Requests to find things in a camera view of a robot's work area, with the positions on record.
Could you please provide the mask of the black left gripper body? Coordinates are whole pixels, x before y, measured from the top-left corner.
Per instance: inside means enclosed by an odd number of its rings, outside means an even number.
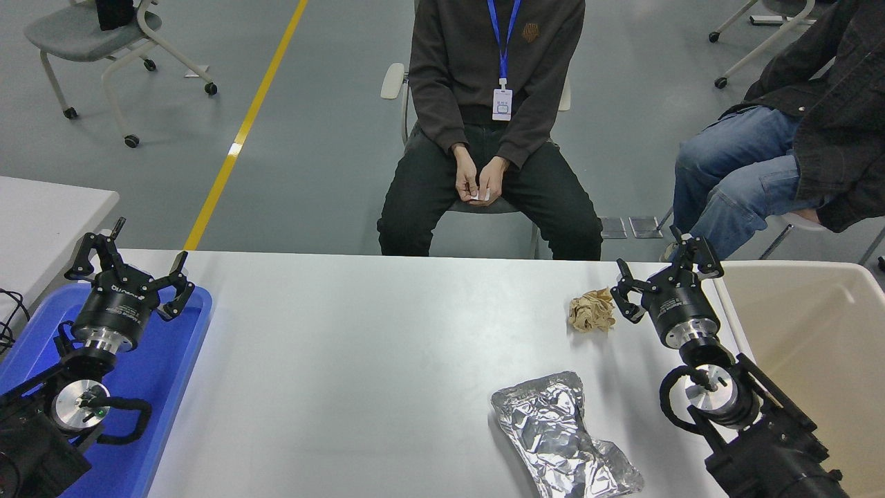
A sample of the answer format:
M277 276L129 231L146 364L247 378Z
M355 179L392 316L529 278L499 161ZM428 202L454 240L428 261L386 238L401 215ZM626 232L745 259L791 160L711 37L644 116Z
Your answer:
M89 331L105 329L139 340L159 304L157 290L142 289L152 278L138 269L126 270L121 277L111 269L99 273L72 327L75 337L85 340Z

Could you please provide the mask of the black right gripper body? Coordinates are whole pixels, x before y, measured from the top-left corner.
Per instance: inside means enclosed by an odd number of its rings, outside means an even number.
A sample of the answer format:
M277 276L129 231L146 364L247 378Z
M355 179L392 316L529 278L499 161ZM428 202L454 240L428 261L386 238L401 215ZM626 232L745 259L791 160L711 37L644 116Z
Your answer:
M720 320L698 284L664 282L656 286L655 293L645 293L641 306L650 315L658 337L675 338L676 329L682 324L695 322L695 327L705 335L716 335Z

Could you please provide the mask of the person's left hand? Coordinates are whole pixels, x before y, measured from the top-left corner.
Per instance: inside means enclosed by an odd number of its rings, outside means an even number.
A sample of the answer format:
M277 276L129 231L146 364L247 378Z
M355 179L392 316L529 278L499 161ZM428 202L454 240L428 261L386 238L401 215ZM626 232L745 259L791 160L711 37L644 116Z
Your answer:
M509 160L494 156L478 174L478 199L474 205L489 207L503 192L503 177L509 167Z

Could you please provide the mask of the person's right hand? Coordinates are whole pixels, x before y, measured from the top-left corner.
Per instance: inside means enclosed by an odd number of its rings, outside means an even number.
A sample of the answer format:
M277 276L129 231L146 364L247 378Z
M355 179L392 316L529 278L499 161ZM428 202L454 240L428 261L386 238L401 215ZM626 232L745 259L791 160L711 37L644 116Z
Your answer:
M477 167L463 142L451 146L456 161L456 192L462 202L477 201Z

